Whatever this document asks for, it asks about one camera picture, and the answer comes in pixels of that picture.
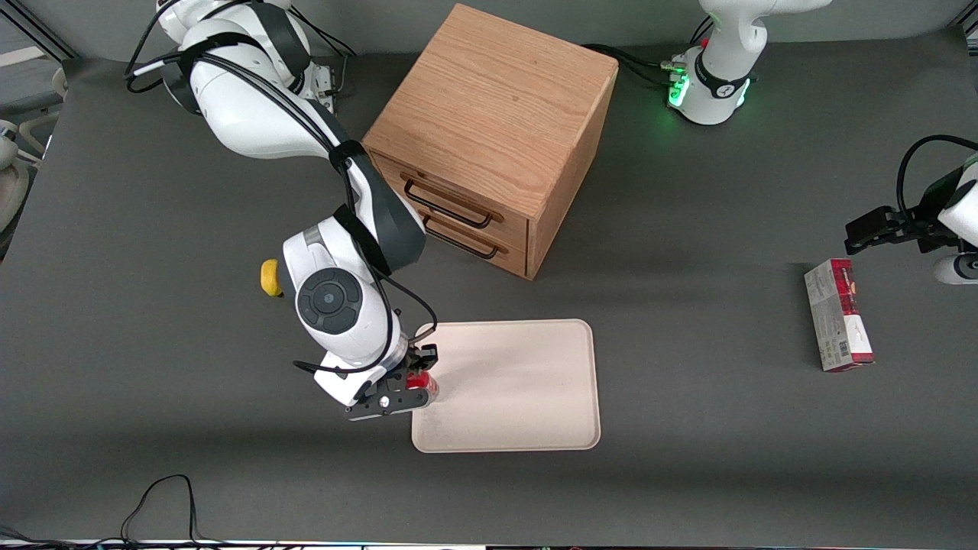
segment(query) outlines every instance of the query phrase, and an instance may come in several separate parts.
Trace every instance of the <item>beige tray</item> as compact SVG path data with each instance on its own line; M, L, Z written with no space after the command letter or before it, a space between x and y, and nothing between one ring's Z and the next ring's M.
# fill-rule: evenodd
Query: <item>beige tray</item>
M585 450L598 444L594 341L584 321L445 323L422 344L438 344L431 375L439 394L412 413L411 439L419 451Z

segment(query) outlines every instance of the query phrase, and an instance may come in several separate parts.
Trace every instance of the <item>black metal handle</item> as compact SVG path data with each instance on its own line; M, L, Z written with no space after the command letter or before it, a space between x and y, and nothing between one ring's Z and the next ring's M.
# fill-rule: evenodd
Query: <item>black metal handle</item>
M448 217L454 219L455 221L458 221L460 223L464 223L468 227L471 227L471 228L474 228L474 229L485 229L486 227L489 226L489 222L492 221L492 213L486 213L486 218L484 220L482 220L482 221L474 221L474 220L468 219L467 217L465 217L463 215L456 214L456 213L452 212L451 210L445 208L444 206L436 205L435 203L433 203L432 201L429 201L428 199L423 199L423 198L415 195L414 193L411 192L411 188L414 187L414 186L415 186L415 180L413 180L411 178L408 178L408 184L406 186L404 186L404 194L408 196L408 199L411 199L412 201L414 201L416 203L420 203L422 205L425 205L425 206L431 208L432 210L434 210L434 211L436 211L438 213L445 214Z
M464 251L466 251L466 252L468 252L468 253L476 256L476 257L481 257L482 259L492 259L492 258L496 257L496 254L499 253L499 247L493 247L490 252L479 252L476 249L474 249L474 248L472 248L472 247L470 247L468 245L465 245L463 243L460 243L460 242L456 241L455 239L452 239L448 235L444 235L442 233L438 233L437 231L435 231L435 230L433 230L433 229L431 229L430 227L427 226L427 222L428 222L429 219L431 219L431 216L425 216L424 217L424 220L422 221L422 224L424 225L424 229L428 233L430 233L432 237L434 237L435 239L438 239L439 241L444 241L445 243L448 243L449 245L458 247L458 248L460 248L460 249L462 249L462 250L464 250Z

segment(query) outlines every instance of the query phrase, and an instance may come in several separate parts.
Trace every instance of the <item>red and white box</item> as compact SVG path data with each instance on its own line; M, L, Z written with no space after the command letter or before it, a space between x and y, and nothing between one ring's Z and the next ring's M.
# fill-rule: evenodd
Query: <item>red and white box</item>
M840 373L873 363L872 347L856 307L851 259L831 259L805 275L819 338L822 370Z

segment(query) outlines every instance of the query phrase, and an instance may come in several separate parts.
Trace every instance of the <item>black cable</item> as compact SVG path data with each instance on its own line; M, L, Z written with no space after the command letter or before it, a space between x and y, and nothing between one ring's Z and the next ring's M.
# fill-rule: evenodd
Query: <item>black cable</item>
M327 95L336 95L343 91L343 86L346 85L346 65L350 61L350 56L343 56L343 69L339 72L339 84L333 85L333 90L327 92Z
M692 39L689 41L689 45L693 45L696 42L699 42L700 40L702 40L702 38L704 36L706 36L706 33L709 32L711 28L713 28L713 19L707 17L707 20L709 20L710 23L706 27L704 27L702 30L699 30L697 28L697 32L693 34Z
M432 334L434 334L436 330L438 330L438 314L434 312L434 309L430 305L428 305L428 303L424 301L422 297L411 292L411 289L405 287L404 285L398 283L397 281L391 279L389 276L384 275L383 273L380 273L380 277L382 277L384 281L393 285L397 290L408 295L408 297L410 297L411 299L419 303L421 307L423 307L424 310L427 311L428 316L431 317L431 326L423 333L411 339L408 339L408 344L416 344L424 340L425 338L431 336Z
M622 67L628 69L635 76L641 78L645 82L648 82L655 86L661 86L663 88L668 88L671 85L669 82L666 82L665 80L657 80L655 78L652 78L651 76L642 72L640 68L635 67L635 65L639 65L643 68L657 69L659 67L658 64L633 56L632 54L624 50L621 50L619 48L606 46L604 44L584 44L582 47L618 60L618 63L621 64Z
M132 76L132 69L136 67L136 60L139 59L139 54L143 53L143 47L146 45L146 39L149 38L150 33L153 32L153 27L156 26L156 22L159 21L159 18L162 17L167 10L172 8L173 5L179 1L180 0L167 0L167 2L160 6L159 9L156 10L156 13L153 14L153 18L150 19L150 24L146 25L146 30L143 31L143 36L139 39L139 43L136 45L136 50L133 51L132 57L129 59L129 63L127 63L125 66L125 87L130 92L134 94L142 94L144 92L149 92L163 83L163 79L158 78L145 88L133 88L133 84L135 83L136 79Z
M292 12L293 15L295 15L296 17L298 17L303 23L308 24L310 28L312 28L314 31L316 31L316 33L319 34L320 38L323 38L327 42L330 42L329 39L335 40L340 46L346 48L346 51L347 52L351 53L354 56L357 55L357 53L353 51L353 48L349 47L346 44L346 42L343 42L339 38L336 38L335 36L329 34L328 32L326 32L326 31L322 30L321 28L319 28L319 27L315 26L314 24L312 24L304 15L302 15L302 12L300 12L299 9L296 8L295 6L292 6L291 9L290 9L290 11Z
M711 26L713 26L713 18L711 18L710 16L706 16L706 19L701 21L699 23L699 26L696 27L696 30L692 32L692 38L689 39L689 43L695 44L696 40L698 40L700 36L705 34L710 29Z
M285 111L287 115L291 116L292 119L302 126L302 128L306 130L306 132L308 132L313 139L315 139L323 147L323 149L326 151L331 151L333 149L333 145L330 143L329 138L327 138L326 135L316 127L315 121L313 121L312 117L293 104L285 93L262 76L247 70L234 62L209 53L202 54L200 56L200 61L214 65L220 69L224 69L227 72L237 76L246 84L254 88L257 92L264 95L269 101L273 102L276 104L276 106Z
M113 540L118 540L119 541L118 545L126 550L138 550L138 549L149 549L149 548L174 548L174 549L184 548L187 546L186 544L140 542L129 536L129 526L132 524L132 521L136 518L136 516L139 515L140 511L143 509L143 506L146 504L146 501L149 498L150 493L153 492L153 489L156 488L157 485L159 485L164 481L168 481L176 478L183 480L184 483L187 485L187 495L190 499L190 518L187 527L189 540L194 544L196 544L198 548L208 548L212 550L217 550L218 547L215 544L204 542L202 539L209 539L223 545L231 545L231 543L227 541L210 538L204 536L200 532L200 527L198 526L198 517L197 517L197 500L194 497L194 487L191 484L190 478L188 478L183 474L174 474L172 476L166 476L165 478L160 478L154 481L153 483L151 483L150 486L147 487L147 489L143 492L143 496L140 498L139 504L136 505L136 508L129 513L129 515L126 517L125 520L122 521L122 524L119 526L119 536L103 538L89 544L78 544L75 542L68 542L66 540L44 540L44 539L30 538L28 536L25 536L23 533L17 531L16 529L13 529L11 527L4 527L4 526L0 526L0 536L28 542L29 544L16 547L23 550L28 550L28 549L29 550L92 550L95 548L99 548L100 546L103 546L106 543Z
M174 479L183 480L184 483L187 485L187 496L190 500L190 520L188 521L188 525L187 525L188 537L192 542L197 544L197 546L208 547L208 548L214 546L212 544L208 544L200 541L200 539L204 539L208 537L200 533L200 528L198 527L198 523L197 523L197 500L194 498L194 486L191 483L190 478L188 478L183 474L173 474L172 476L166 476L164 478L160 478L156 481L153 481L153 483L151 483L150 486L147 487L145 491L143 491L143 496L142 498L139 499L139 504L136 505L136 508L134 508L133 511L130 512L128 516L126 516L126 519L122 521L122 525L119 526L119 537L118 537L119 539L126 542L133 541L133 539L129 536L129 526L132 524L132 521L136 518L136 516L139 515L140 511L143 509L143 506L146 504L147 499L150 497L150 493L152 493L153 489L156 488L156 486L159 485L160 483L163 483L164 481L174 480ZM210 540L213 540L215 542L224 542L214 538L210 538Z
M926 235L920 229L920 227L917 226L916 221L911 220L910 211L907 209L907 200L904 197L904 185L905 180L907 179L907 167L910 165L913 155L918 149L932 141L945 141L971 149L972 151L978 151L978 142L973 142L971 140L947 134L934 134L917 141L904 154L904 159L900 162L900 169L897 171L897 208L900 209L900 214L911 225L913 232L919 238L924 238Z
M324 35L320 31L320 29L318 27L316 27L312 23L310 23L309 20L305 19L305 17L301 16L298 12L296 12L294 10L289 10L289 13L292 14L293 16L295 16L296 19L298 19L301 22L306 23L307 25L309 25L309 27L311 27L313 29L313 32L315 32L320 38L322 38L323 41L326 42L327 45L330 46L330 48L332 48L333 51L336 52L336 54L338 56L346 57L346 54L343 54L342 52L340 52L339 51L339 48L337 48L336 45L333 44L333 41L330 40L329 38L327 38L326 35Z

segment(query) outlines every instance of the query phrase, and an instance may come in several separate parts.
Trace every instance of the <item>gray table surface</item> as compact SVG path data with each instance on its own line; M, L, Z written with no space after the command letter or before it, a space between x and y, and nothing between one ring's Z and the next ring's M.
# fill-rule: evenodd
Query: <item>gray table surface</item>
M412 59L352 64L352 135ZM913 141L975 136L962 35L775 44L757 71L710 128L623 73L536 282L438 242L399 274L444 321L576 317L595 335L594 450L422 455L408 416L340 420L289 365L320 349L258 288L261 261L340 203L328 164L238 157L163 91L127 94L121 65L71 66L0 265L0 520L108 536L183 472L224 538L973 547L978 294L935 282L913 245L861 254L878 362L833 375L802 284L844 254L846 222L893 203ZM964 158L922 151L911 192ZM183 536L181 491L134 534Z

